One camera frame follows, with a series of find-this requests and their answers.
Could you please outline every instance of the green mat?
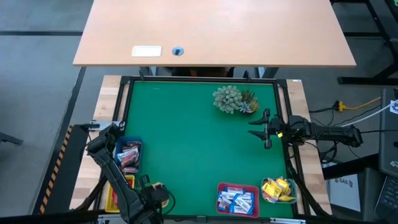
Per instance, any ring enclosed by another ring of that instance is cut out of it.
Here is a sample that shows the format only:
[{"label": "green mat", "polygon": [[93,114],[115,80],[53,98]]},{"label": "green mat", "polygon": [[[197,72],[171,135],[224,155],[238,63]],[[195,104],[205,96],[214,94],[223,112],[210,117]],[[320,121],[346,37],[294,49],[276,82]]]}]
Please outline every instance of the green mat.
[{"label": "green mat", "polygon": [[[254,91],[259,111],[226,114],[213,106],[213,92],[227,85]],[[265,108],[272,116],[277,112],[272,85],[134,82],[126,136],[144,141],[140,173],[175,195],[169,215],[222,216],[215,208],[220,182],[260,187],[265,177],[286,177],[281,140],[272,138],[272,149],[265,150],[248,133],[264,128],[248,121],[259,119]],[[291,205],[259,200],[260,217],[293,217]]]}]

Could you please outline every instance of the white sticker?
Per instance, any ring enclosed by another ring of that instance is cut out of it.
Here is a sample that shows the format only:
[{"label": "white sticker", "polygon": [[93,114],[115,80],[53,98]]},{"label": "white sticker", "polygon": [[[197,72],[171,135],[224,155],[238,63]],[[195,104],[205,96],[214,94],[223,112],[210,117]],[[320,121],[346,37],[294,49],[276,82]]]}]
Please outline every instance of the white sticker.
[{"label": "white sticker", "polygon": [[390,104],[390,112],[394,114],[398,114],[398,103],[394,103],[394,100],[391,100]]},{"label": "white sticker", "polygon": [[133,57],[160,57],[162,46],[134,46],[131,55]]}]

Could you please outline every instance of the wooden table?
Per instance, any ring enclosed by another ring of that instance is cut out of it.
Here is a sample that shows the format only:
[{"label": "wooden table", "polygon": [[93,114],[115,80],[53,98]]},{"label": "wooden table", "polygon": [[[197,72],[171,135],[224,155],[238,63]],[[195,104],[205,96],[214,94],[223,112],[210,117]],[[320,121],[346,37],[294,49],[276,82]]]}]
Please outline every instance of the wooden table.
[{"label": "wooden table", "polygon": [[[160,57],[132,48],[161,46]],[[175,56],[174,47],[184,53]],[[95,0],[80,66],[353,67],[329,0]]]},{"label": "wooden table", "polygon": [[[104,77],[101,91],[99,93],[95,113],[93,119],[97,121],[111,121],[114,107],[116,104],[116,98],[119,91],[119,84],[121,76],[107,75]],[[121,105],[125,105],[127,96],[128,84],[126,84]],[[290,107],[292,113],[295,115],[303,116],[310,120],[308,113],[307,101],[305,99],[303,85],[300,80],[287,80],[287,86],[289,90]],[[282,112],[284,118],[287,117],[287,109],[285,105],[285,96],[282,88],[279,88],[280,101],[282,103]],[[122,119],[124,107],[122,106],[119,110],[118,120]],[[97,133],[92,133],[91,137],[94,138]],[[299,147],[300,157],[302,161],[302,170],[305,177],[305,184],[315,200],[322,206],[322,208],[331,213],[330,203],[325,188],[325,181],[323,180],[322,167],[319,161],[318,151],[313,146],[305,144]],[[88,196],[90,191],[98,183],[100,176],[100,167],[95,164],[94,160],[87,155],[83,156],[78,179],[73,193],[72,202],[70,208],[79,206],[84,198]],[[103,196],[101,200],[100,208],[104,208],[106,201],[106,193],[108,192],[109,184],[103,190]],[[301,195],[298,194],[298,212],[304,213],[303,203]]]}]

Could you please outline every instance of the gray floor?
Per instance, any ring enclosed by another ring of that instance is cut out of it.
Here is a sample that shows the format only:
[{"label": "gray floor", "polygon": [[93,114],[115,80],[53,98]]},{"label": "gray floor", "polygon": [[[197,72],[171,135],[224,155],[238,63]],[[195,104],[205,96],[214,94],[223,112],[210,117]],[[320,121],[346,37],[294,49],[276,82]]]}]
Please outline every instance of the gray floor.
[{"label": "gray floor", "polygon": [[[398,37],[398,25],[383,1],[372,3],[390,35]],[[83,30],[91,4],[92,0],[0,0],[0,30]],[[376,30],[365,6],[336,4],[334,9],[343,30]],[[78,73],[72,61],[79,39],[0,37],[0,131],[24,140],[21,146],[0,144],[0,217],[30,213]],[[276,78],[302,79],[311,110],[330,106],[335,100],[355,106],[378,97],[379,86],[342,86],[336,78],[374,75],[392,62],[389,50],[380,39],[351,38],[348,43],[358,64],[356,68],[281,68]],[[72,123],[91,120],[103,75],[112,74],[137,75],[137,68],[89,68]],[[334,123],[362,111],[335,113]],[[313,117],[328,123],[331,114],[318,113]],[[378,129],[379,117],[359,123],[358,128]],[[364,141],[355,149],[357,155],[377,152],[377,134],[367,134]],[[319,146],[325,150],[329,144],[320,142]],[[340,146],[337,159],[349,161],[355,156]]]}]

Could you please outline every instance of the blue bin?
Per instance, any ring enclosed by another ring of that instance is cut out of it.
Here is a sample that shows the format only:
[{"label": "blue bin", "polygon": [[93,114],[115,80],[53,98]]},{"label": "blue bin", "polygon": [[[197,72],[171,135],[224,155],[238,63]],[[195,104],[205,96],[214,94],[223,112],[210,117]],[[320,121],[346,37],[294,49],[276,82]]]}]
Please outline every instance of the blue bin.
[{"label": "blue bin", "polygon": [[142,148],[143,148],[143,142],[142,139],[138,136],[121,136],[120,138],[118,138],[118,140],[116,141],[116,150],[115,150],[115,154],[114,154],[114,161],[116,163],[116,165],[118,167],[120,167],[120,161],[118,159],[118,157],[116,156],[117,154],[121,153],[123,150],[123,145],[127,142],[131,142],[131,141],[139,141],[141,142],[141,147],[138,149],[139,152],[139,165],[137,168],[137,172],[136,174],[139,173],[139,171],[141,170],[141,166],[142,166]]}]

